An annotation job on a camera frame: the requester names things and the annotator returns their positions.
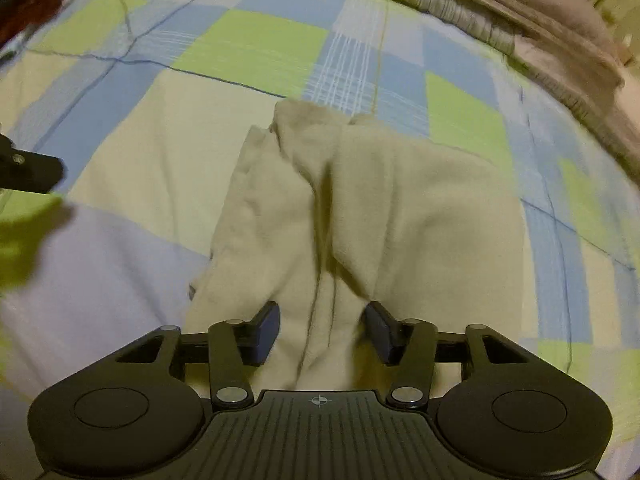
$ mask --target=bedsheet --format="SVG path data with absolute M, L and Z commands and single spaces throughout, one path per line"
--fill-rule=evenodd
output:
M 0 195 L 0 414 L 180 324 L 246 131 L 293 96 L 503 172 L 527 226 L 520 343 L 609 404 L 599 471 L 640 466 L 638 190 L 500 54 L 390 0 L 68 1 L 0 68 L 3 133 L 68 169 L 57 197 Z

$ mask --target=green square pattern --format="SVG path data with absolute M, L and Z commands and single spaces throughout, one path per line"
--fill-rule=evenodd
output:
M 602 210 L 593 183 L 572 161 L 560 158 L 564 188 L 575 229 L 585 240 L 607 251 L 609 237 L 602 221 Z
M 563 372 L 569 362 L 569 349 L 566 341 L 539 339 L 536 355 Z
M 124 21 L 125 6 L 127 12 L 131 12 L 144 4 L 146 0 L 91 0 L 68 20 L 52 28 L 35 48 L 84 54 L 100 47 Z
M 511 180 L 513 161 L 500 113 L 431 72 L 426 89 L 430 139 L 485 158 Z
M 571 343 L 571 367 L 569 375 L 582 384 L 590 384 L 593 366 L 591 355 L 594 353 L 593 345 L 588 343 Z
M 616 370 L 616 395 L 611 405 L 612 440 L 630 440 L 638 435 L 640 411 L 640 350 L 620 351 Z
M 231 9 L 173 67 L 299 97 L 328 34 L 324 28 Z

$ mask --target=black bracket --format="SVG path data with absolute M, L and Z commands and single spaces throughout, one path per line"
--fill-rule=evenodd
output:
M 185 364 L 208 363 L 213 410 L 245 408 L 254 403 L 254 394 L 242 366 L 263 364 L 279 331 L 280 307 L 269 301 L 250 321 L 229 319 L 206 333 L 181 334 L 170 373 L 183 379 Z
M 48 193 L 65 176 L 58 158 L 16 150 L 0 135 L 0 189 Z

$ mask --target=towel fold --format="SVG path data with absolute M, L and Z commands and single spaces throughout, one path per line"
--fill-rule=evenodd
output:
M 187 332 L 280 304 L 264 388 L 385 388 L 362 337 L 369 300 L 443 332 L 484 323 L 518 339 L 524 229 L 487 161 L 370 116 L 284 100 L 242 147 Z

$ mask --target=red fabric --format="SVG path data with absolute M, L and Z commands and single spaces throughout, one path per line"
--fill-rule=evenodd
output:
M 40 26 L 60 10 L 64 0 L 18 0 L 0 18 L 0 48 L 28 25 Z

